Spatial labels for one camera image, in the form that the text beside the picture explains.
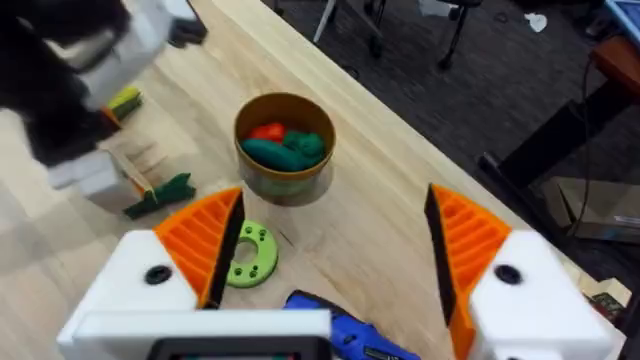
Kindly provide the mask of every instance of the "blue toy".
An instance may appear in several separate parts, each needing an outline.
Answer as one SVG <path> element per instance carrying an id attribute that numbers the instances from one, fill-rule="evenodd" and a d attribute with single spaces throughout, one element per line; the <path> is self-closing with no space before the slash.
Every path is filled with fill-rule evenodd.
<path id="1" fill-rule="evenodd" d="M 317 295 L 295 290 L 284 308 L 331 310 L 331 345 L 344 360 L 420 360 L 418 355 L 384 338 L 372 324 L 356 319 Z"/>

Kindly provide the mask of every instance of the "black table leg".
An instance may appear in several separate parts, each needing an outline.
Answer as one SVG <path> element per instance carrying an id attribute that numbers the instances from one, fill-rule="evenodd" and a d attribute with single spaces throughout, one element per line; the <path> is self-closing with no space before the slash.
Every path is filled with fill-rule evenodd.
<path id="1" fill-rule="evenodd" d="M 624 85 L 608 80 L 586 99 L 589 138 L 631 105 L 633 94 Z M 516 188 L 525 188 L 585 142 L 584 104 L 570 101 L 536 130 L 498 168 Z"/>

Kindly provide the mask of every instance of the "green ring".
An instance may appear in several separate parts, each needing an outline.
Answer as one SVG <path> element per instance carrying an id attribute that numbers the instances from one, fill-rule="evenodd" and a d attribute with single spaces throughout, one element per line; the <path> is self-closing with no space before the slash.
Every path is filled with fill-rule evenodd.
<path id="1" fill-rule="evenodd" d="M 248 263 L 231 260 L 227 284 L 237 288 L 250 288 L 267 280 L 278 262 L 278 245 L 264 226 L 245 220 L 238 236 L 238 244 L 250 242 L 256 246 L 256 256 Z"/>

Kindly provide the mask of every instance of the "black screw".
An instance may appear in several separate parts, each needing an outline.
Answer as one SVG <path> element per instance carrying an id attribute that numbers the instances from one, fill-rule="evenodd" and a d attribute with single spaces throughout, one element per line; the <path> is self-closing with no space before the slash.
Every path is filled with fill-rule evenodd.
<path id="1" fill-rule="evenodd" d="M 171 268 L 166 265 L 156 265 L 147 270 L 144 275 L 144 281 L 149 285 L 158 285 L 169 280 L 171 277 Z"/>
<path id="2" fill-rule="evenodd" d="M 522 282 L 522 274 L 511 265 L 498 265 L 494 273 L 501 281 L 509 285 L 518 285 Z"/>

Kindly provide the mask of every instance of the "cable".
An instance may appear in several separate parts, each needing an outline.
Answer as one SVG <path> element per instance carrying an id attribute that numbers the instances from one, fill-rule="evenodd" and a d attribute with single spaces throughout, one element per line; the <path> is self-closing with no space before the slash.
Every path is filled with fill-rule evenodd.
<path id="1" fill-rule="evenodd" d="M 567 232 L 568 236 L 575 236 L 576 232 L 580 228 L 582 224 L 582 218 L 584 217 L 584 213 L 587 210 L 587 201 L 589 201 L 589 188 L 590 188 L 590 167 L 591 167 L 591 151 L 589 148 L 589 110 L 587 106 L 587 80 L 589 78 L 589 70 L 591 69 L 591 64 L 593 63 L 593 59 L 589 57 L 589 61 L 587 61 L 587 65 L 584 67 L 584 73 L 582 74 L 582 121 L 584 122 L 584 195 L 582 201 L 582 207 L 580 208 L 580 214 L 576 219 L 576 222 L 573 223 L 573 226 Z"/>

